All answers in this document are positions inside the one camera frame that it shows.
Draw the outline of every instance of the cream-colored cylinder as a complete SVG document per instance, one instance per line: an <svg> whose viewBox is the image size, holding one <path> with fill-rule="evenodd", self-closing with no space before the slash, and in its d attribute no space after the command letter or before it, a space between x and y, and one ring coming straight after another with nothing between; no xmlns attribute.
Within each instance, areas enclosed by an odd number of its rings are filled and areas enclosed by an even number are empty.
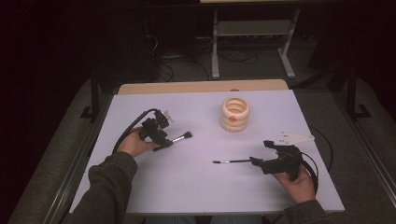
<svg viewBox="0 0 396 224"><path fill-rule="evenodd" d="M248 125L250 106L239 97L226 99L221 105L221 126L229 132L240 132Z"/></svg>

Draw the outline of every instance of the blue jeans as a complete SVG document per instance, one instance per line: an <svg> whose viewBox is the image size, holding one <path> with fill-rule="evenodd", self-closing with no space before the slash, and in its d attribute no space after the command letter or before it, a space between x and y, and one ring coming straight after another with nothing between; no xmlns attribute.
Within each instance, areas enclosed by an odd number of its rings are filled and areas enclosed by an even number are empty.
<svg viewBox="0 0 396 224"><path fill-rule="evenodd" d="M146 224L195 224L194 217L146 217ZM214 216L210 224L262 224L261 216Z"/></svg>

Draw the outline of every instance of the white tabletop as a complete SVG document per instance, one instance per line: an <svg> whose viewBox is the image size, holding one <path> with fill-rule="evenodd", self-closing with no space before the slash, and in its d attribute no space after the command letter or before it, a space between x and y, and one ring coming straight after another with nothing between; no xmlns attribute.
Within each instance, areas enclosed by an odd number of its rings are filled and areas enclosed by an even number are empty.
<svg viewBox="0 0 396 224"><path fill-rule="evenodd" d="M220 105L232 96L246 99L251 107L248 126L240 133L229 133L219 124ZM310 134L293 91L152 93L114 97L70 212L89 188L88 169L110 155L125 128L151 108L168 110L175 120L164 129L169 139L186 131L193 138L136 158L139 170L133 180L127 213L264 214L292 205L277 181L264 175L261 168L249 162L212 161L245 160L249 156L276 159L276 151L266 148L263 140L276 140L282 131ZM296 146L318 165L317 198L325 211L343 211L315 142Z"/></svg>

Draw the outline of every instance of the sleeve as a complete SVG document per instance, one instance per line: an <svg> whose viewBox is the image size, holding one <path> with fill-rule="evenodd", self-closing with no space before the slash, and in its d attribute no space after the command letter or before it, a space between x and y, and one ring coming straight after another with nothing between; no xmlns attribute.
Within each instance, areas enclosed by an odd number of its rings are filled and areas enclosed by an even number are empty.
<svg viewBox="0 0 396 224"><path fill-rule="evenodd" d="M298 203L285 209L289 224L332 224L332 219L327 217L317 200Z"/></svg>
<svg viewBox="0 0 396 224"><path fill-rule="evenodd" d="M69 223L122 223L137 171L134 158L117 152L90 168L90 188L81 198Z"/></svg>

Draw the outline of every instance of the brush tip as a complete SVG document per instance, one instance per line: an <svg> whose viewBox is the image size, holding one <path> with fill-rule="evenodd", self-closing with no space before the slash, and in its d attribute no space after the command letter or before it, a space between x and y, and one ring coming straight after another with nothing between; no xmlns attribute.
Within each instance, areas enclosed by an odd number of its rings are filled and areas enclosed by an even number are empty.
<svg viewBox="0 0 396 224"><path fill-rule="evenodd" d="M184 136L185 138L190 138L190 137L192 137L192 133L186 132L186 133L183 134L183 136Z"/></svg>

